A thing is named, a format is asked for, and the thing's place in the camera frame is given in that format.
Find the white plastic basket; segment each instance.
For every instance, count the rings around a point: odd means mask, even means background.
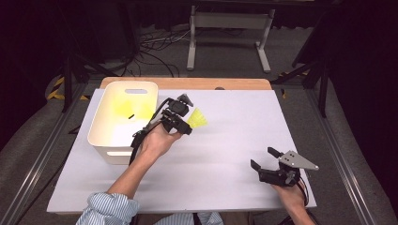
[[[132,135],[156,111],[158,86],[153,82],[111,82],[105,88],[88,132],[88,142],[110,164],[129,164]]]

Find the gripper camera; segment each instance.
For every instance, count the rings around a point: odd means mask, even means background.
[[[258,172],[261,182],[280,187],[292,187],[300,180],[299,169],[319,170],[318,166],[296,152],[288,151],[284,154],[272,147],[268,148],[268,152],[279,160],[279,170],[269,171],[261,169],[261,166],[251,159],[251,166]]]
[[[149,123],[143,127],[143,129],[132,135],[134,140],[132,140],[131,143],[132,152],[129,165],[134,161],[138,149],[143,143],[146,135],[160,123],[163,124],[167,132],[170,132],[170,130],[174,128],[181,134],[190,135],[192,132],[191,126],[182,120],[182,117],[184,117],[190,111],[188,106],[193,107],[193,103],[186,94],[179,96],[177,99],[172,99],[169,97],[164,100],[160,107],[155,111],[152,118],[149,120]]]

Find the white paper sheet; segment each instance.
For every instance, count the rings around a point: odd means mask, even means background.
[[[258,181],[253,159],[278,169],[269,146],[297,151],[274,91],[160,90],[159,103],[187,93],[208,125],[184,135],[142,180],[140,213],[253,211],[281,208],[273,188]],[[127,166],[107,164],[87,141],[103,90],[95,91],[47,211],[80,213],[93,192],[106,191]],[[310,193],[309,207],[316,206]]]

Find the blue striped shirt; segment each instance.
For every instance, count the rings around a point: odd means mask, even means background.
[[[83,211],[77,225],[105,225],[123,224],[129,225],[140,204],[135,200],[129,200],[122,194],[94,193],[88,197],[88,206]],[[203,225],[222,225],[219,213],[198,213]],[[158,221],[155,225],[193,225],[193,214],[173,214]]]

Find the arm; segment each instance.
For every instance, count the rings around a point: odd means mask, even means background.
[[[94,193],[76,224],[130,224],[139,203],[132,198],[145,173],[182,135],[169,134],[157,125],[145,137],[141,153],[111,185],[106,193]]]
[[[272,187],[278,192],[284,208],[296,225],[314,224],[305,210],[304,196],[302,196],[299,187],[279,187],[274,185]]]
[[[180,133],[167,133],[162,124],[153,128],[144,139],[141,153],[108,189],[107,193],[124,194],[132,199],[145,173],[181,136]]]

